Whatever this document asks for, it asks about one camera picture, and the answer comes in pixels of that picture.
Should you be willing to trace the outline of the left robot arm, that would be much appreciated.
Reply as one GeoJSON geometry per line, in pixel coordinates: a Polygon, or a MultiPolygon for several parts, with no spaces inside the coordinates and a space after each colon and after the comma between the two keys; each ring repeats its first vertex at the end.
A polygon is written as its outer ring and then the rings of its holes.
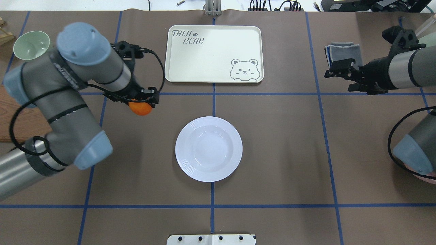
{"type": "Polygon", "coordinates": [[[88,169],[112,154],[80,90],[92,87],[114,102],[154,108],[162,86],[143,88],[134,75],[135,61],[145,53],[157,57],[125,41],[111,44],[94,26],[76,22],[58,34],[55,48],[6,73],[5,90],[20,107],[9,124],[15,147],[1,157],[1,200],[68,166],[88,169]],[[51,132],[20,143],[14,126],[27,107],[41,111],[51,132]]]}

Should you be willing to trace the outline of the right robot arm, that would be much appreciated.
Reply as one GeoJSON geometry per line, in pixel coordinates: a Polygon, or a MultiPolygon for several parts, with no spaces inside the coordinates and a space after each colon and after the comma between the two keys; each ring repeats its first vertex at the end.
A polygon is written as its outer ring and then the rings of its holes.
{"type": "MultiPolygon", "coordinates": [[[[331,43],[325,47],[328,70],[324,77],[341,77],[352,81],[349,92],[369,96],[392,90],[435,86],[435,46],[420,43],[411,29],[393,26],[382,32],[391,47],[386,57],[363,65],[358,44],[331,43]]],[[[423,107],[406,114],[388,135],[388,155],[394,163],[422,180],[435,182],[435,107],[423,107]],[[408,117],[429,113],[395,147],[391,146],[394,132],[408,117]]]]}

